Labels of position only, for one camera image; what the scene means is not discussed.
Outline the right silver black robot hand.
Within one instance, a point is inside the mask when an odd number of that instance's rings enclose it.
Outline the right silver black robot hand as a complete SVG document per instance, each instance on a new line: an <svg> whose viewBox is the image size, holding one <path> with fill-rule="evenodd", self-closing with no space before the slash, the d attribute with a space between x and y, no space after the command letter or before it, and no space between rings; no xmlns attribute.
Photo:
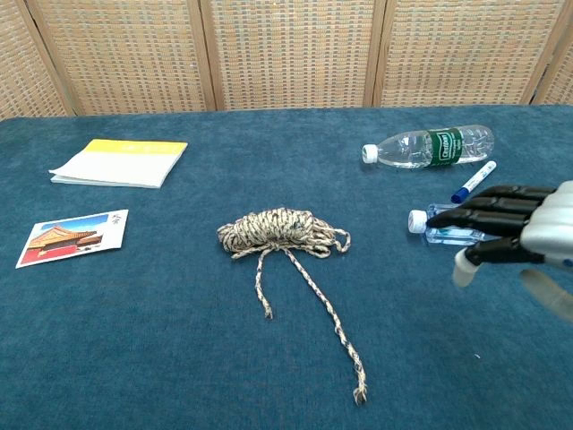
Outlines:
<svg viewBox="0 0 573 430"><path fill-rule="evenodd" d="M556 187L495 185L427 221L430 228L470 228L492 236L454 257L452 279L464 288L486 263L549 264L572 270L572 182Z"/></svg>

